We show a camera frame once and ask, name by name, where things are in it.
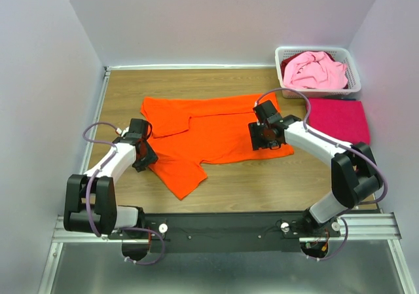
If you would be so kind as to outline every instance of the wooden tabletop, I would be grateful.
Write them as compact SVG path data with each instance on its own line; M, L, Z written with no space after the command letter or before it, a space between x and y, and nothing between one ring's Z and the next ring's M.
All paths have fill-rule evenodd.
M112 71L100 120L120 128L139 109L145 96L166 99L209 99L263 93L279 86L275 69L188 69ZM300 99L277 94L281 114L305 115ZM115 132L98 128L96 139L112 141ZM109 150L94 145L89 167ZM295 148L295 154L271 160L203 164L208 178L180 201L152 171L128 168L115 185L117 204L141 206L145 212L227 212L304 210L331 188L330 169Z

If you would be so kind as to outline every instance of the orange t-shirt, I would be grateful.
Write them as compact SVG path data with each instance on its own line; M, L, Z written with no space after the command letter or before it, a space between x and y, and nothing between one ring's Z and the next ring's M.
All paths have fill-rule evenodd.
M145 98L141 112L153 125L148 142L158 156L150 169L183 199L207 174L201 163L224 164L292 155L293 148L253 151L248 124L256 121L253 106L259 94L211 100ZM271 100L279 109L275 93Z

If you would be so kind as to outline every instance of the white laundry basket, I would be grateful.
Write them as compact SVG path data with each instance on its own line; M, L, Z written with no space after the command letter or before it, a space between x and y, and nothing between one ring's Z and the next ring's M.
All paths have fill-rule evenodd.
M283 85L283 75L281 72L281 62L295 54L314 51L323 51L329 53L334 60L340 63L344 63L348 66L346 70L346 78L348 78L347 89L334 89L334 90L319 90L319 89L298 89L299 92L303 93L308 98L322 98L325 96L345 96L361 90L361 82L359 80L358 72L355 68L354 61L351 55L345 48L340 47L315 47L315 46L280 46L275 50L275 64L276 71L278 72L278 79L280 80L280 86L286 88ZM282 91L282 96L288 99L301 98L298 94L291 91Z

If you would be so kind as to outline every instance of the white wall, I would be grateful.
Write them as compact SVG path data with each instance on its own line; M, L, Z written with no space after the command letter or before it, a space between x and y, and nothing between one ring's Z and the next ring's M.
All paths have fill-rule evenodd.
M103 77L68 0L0 0L0 293L36 293Z
M348 46L375 0L70 0L105 65L273 64Z
M419 288L419 0L376 0L350 45L379 166L390 183L410 273Z

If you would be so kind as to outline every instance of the pile of clothes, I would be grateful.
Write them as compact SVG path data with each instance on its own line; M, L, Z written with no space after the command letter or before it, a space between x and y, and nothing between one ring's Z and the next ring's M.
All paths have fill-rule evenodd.
M347 88L345 72L348 66L336 62L326 52L303 52L281 63L283 85L293 89Z

